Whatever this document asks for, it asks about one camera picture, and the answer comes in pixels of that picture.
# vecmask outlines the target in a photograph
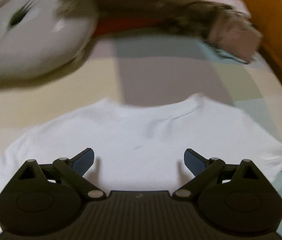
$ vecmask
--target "bed sheet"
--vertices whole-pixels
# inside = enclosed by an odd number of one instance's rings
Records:
[[[92,40],[82,64],[0,83],[0,152],[29,127],[104,97],[156,106],[197,92],[243,109],[282,142],[282,87],[259,54],[243,65],[220,59],[197,38],[143,29]],[[273,185],[282,196],[282,173]]]

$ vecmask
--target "fabric surface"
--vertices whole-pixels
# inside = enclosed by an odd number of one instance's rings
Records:
[[[71,15],[56,17],[59,0],[11,0],[0,8],[0,79],[31,78],[48,73],[74,59],[86,46],[97,23],[93,0],[78,0]],[[15,12],[30,10],[10,26]]]
[[[135,107],[99,101],[30,129],[0,154],[0,191],[27,159],[52,163],[92,148],[96,164],[85,174],[111,190],[175,190],[193,176],[183,163],[191,148],[209,159],[251,159],[270,182],[282,171],[282,144],[238,108],[201,94],[165,106]]]
[[[23,129],[104,97],[158,106],[198,92],[244,110],[282,142],[282,87],[259,54],[255,62],[241,65],[221,60],[198,39],[152,29],[92,42],[80,68],[67,65],[41,79],[0,83],[0,152]],[[282,197],[282,173],[273,185]],[[278,232],[282,234],[282,222]]]

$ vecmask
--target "plush toy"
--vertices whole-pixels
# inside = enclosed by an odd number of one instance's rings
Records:
[[[10,0],[0,8],[0,79],[37,77],[80,54],[97,24],[96,5],[81,0],[74,17],[63,17],[58,2]]]

